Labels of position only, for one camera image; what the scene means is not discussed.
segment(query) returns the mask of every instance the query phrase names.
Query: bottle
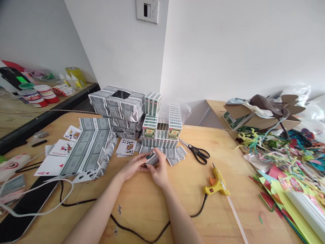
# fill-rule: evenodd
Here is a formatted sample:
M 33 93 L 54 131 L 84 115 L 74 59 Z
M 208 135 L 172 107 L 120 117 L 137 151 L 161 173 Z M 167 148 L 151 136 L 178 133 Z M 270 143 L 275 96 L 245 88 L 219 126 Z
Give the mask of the bottle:
M 82 88 L 82 84 L 80 83 L 80 81 L 72 73 L 70 73 L 70 74 L 71 74 L 71 79 L 73 80 L 73 82 L 75 83 L 75 85 L 77 86 L 77 88 L 78 89 L 81 89 Z
M 69 82 L 67 81 L 66 78 L 64 78 L 63 74 L 60 74 L 60 80 L 62 81 L 63 84 L 67 84 L 68 86 L 70 86 Z
M 77 89 L 77 87 L 76 87 L 74 81 L 71 79 L 71 77 L 70 77 L 68 74 L 66 74 L 65 77 L 67 78 L 67 81 L 68 81 L 69 85 L 70 85 L 72 88 Z

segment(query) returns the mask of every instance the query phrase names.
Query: wooden tabletop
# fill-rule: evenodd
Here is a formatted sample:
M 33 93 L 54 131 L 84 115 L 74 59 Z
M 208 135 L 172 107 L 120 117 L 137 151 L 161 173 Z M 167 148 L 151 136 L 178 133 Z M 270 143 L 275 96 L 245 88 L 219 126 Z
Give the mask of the wooden tabletop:
M 45 130 L 50 132 L 46 145 L 63 139 L 62 136 L 70 125 L 79 126 L 81 117 L 100 116 L 79 113 L 67 113 L 61 116 L 45 127 Z M 222 173 L 249 243 L 301 243 L 288 223 L 280 219 L 276 213 L 269 212 L 260 201 L 258 193 L 262 189 L 248 178 L 255 172 L 243 159 L 241 152 L 234 150 L 236 143 L 227 131 L 184 125 L 181 138 L 207 150 L 211 155 L 208 165 L 201 165 L 188 151 L 185 160 L 173 167 L 168 166 L 170 181 L 189 214 L 196 214 L 202 205 L 204 198 L 202 188 L 209 186 L 208 177 L 214 177 L 213 162 Z M 34 157 L 44 150 L 44 145 L 35 148 L 24 145 L 13 149 L 5 156 L 11 158 L 28 153 Z M 43 159 L 44 156 L 40 156 L 29 164 Z M 114 154 L 105 175 L 95 181 L 76 184 L 66 203 L 99 197 L 112 177 L 128 160 L 130 157 L 117 158 Z M 27 189 L 36 181 L 36 177 L 33 176 L 35 171 L 36 169 L 23 173 L 26 177 Z M 70 185 L 66 182 L 64 184 L 63 195 L 65 196 L 70 190 Z M 58 185 L 42 212 L 51 210 L 59 203 L 60 191 L 61 187 Z M 72 207 L 60 206 L 45 216 L 37 217 L 32 227 L 17 243 L 44 243 L 44 240 L 46 243 L 61 243 L 91 205 L 92 203 Z M 163 193 L 147 172 L 137 173 L 124 183 L 112 214 L 121 225 L 135 230 L 149 240 L 154 240 L 169 220 Z M 205 243 L 243 243 L 227 198 L 219 192 L 208 197 L 202 213 L 193 221 Z M 110 219 L 100 243 L 144 243 L 135 235 L 119 228 L 115 234 L 115 229 L 116 225 Z M 173 243 L 170 227 L 157 243 Z
M 39 84 L 47 84 L 49 86 L 55 86 L 55 82 L 41 82 Z M 68 97 L 59 97 L 60 102 L 58 103 L 49 103 L 46 107 L 35 108 L 32 104 L 24 104 L 19 99 L 13 99 L 15 96 L 12 93 L 7 92 L 5 89 L 0 89 L 4 91 L 5 94 L 0 96 L 0 111 L 4 112 L 30 112 L 23 114 L 6 114 L 1 113 L 0 116 L 0 138 L 7 135 L 8 133 L 16 130 L 17 128 L 23 126 L 32 119 L 38 117 L 41 113 L 39 111 L 49 110 L 54 108 L 63 101 L 69 99 L 70 97 L 76 95 L 77 93 L 85 90 L 90 87 L 93 83 L 87 83 L 82 89 L 76 89 L 75 93 L 71 94 Z

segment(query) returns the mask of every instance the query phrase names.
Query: black cable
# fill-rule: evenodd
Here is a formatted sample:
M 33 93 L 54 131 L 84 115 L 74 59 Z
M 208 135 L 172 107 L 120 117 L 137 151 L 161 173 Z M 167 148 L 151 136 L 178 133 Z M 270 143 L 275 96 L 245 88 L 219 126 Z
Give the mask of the black cable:
M 60 202 L 62 201 L 62 193 L 63 193 L 63 181 L 60 181 L 61 182 L 61 194 L 60 194 Z M 204 204 L 205 204 L 205 201 L 207 200 L 207 197 L 208 195 L 205 194 L 204 195 L 204 200 L 203 200 L 203 203 L 202 203 L 202 207 L 200 209 L 200 211 L 195 214 L 195 215 L 190 215 L 191 218 L 195 218 L 197 216 L 199 216 L 203 210 L 203 207 L 204 207 Z M 79 205 L 79 204 L 82 204 L 82 203 L 87 203 L 87 202 L 92 202 L 92 201 L 96 201 L 97 199 L 90 199 L 90 200 L 85 200 L 85 201 L 81 201 L 81 202 L 76 202 L 76 203 L 71 203 L 71 204 L 64 204 L 62 203 L 61 205 L 64 206 L 64 207 L 71 207 L 71 206 L 75 206 L 75 205 Z M 132 229 L 129 229 L 127 227 L 124 227 L 122 225 L 120 225 L 117 220 L 114 218 L 114 216 L 111 214 L 110 215 L 111 219 L 114 221 L 114 223 L 121 229 L 123 230 L 126 230 L 128 232 L 131 232 L 132 234 L 135 234 L 137 237 L 139 237 L 140 239 L 142 239 L 143 241 L 149 243 L 149 244 L 152 244 L 152 243 L 156 243 L 160 237 L 163 235 L 163 233 L 165 232 L 165 230 L 168 228 L 168 226 L 170 225 L 170 221 L 168 221 L 168 223 L 165 225 L 165 227 L 163 228 L 163 230 L 160 232 L 160 234 L 158 235 L 158 237 L 154 240 L 154 241 L 148 241 L 146 240 L 145 238 L 143 238 L 139 233 L 135 232 L 134 230 Z
M 39 168 L 39 166 L 36 166 L 36 167 L 33 167 L 33 168 L 29 168 L 29 167 L 34 166 L 34 165 L 38 165 L 38 164 L 41 164 L 41 163 L 43 163 L 43 161 L 32 164 L 32 165 L 29 165 L 29 166 L 22 167 L 22 168 L 16 170 L 15 173 L 17 174 L 17 173 L 26 172 L 26 171 L 29 171 L 29 170 L 32 170 L 32 169 L 35 169 L 35 168 Z

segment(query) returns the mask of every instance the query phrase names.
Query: paint jar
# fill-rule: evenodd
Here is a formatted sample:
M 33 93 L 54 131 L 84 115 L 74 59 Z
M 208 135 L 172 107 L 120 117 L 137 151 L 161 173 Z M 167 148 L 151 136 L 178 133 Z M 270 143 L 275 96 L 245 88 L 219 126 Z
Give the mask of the paint jar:
M 22 90 L 29 90 L 29 89 L 33 89 L 34 86 L 35 86 L 35 84 L 33 84 L 33 83 L 23 83 L 23 84 L 20 84 L 18 87 Z
M 34 89 L 17 91 L 19 95 L 25 98 L 34 107 L 45 107 L 48 103 L 42 96 Z
M 51 87 L 48 85 L 37 85 L 34 86 L 34 89 L 39 92 L 39 94 L 48 102 L 48 103 L 57 103 L 60 99 L 54 94 Z

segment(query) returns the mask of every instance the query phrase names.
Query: hand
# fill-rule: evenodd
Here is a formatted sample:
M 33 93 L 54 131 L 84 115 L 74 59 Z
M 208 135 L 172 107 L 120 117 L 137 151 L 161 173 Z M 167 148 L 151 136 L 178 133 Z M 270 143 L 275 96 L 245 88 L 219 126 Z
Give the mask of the hand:
M 155 148 L 154 151 L 158 154 L 159 157 L 159 168 L 155 169 L 155 167 L 150 164 L 147 164 L 146 166 L 152 174 L 153 181 L 161 188 L 165 188 L 169 186 L 166 155 L 159 151 L 157 148 Z
M 147 168 L 141 167 L 146 161 L 146 156 L 150 153 L 139 154 L 131 159 L 127 164 L 120 170 L 120 174 L 124 180 L 130 179 L 136 172 L 149 171 Z

